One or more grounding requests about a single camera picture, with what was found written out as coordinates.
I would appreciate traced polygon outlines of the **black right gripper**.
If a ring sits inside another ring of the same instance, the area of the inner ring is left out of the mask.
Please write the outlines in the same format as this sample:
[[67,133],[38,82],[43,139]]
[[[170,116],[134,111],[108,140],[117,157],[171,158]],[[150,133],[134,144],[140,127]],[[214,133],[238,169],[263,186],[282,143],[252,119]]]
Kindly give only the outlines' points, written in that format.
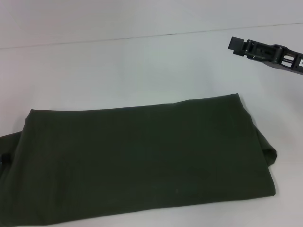
[[250,39],[244,41],[244,39],[232,37],[228,49],[235,55],[264,62],[274,69],[303,74],[303,54],[291,51],[284,46],[268,45]]

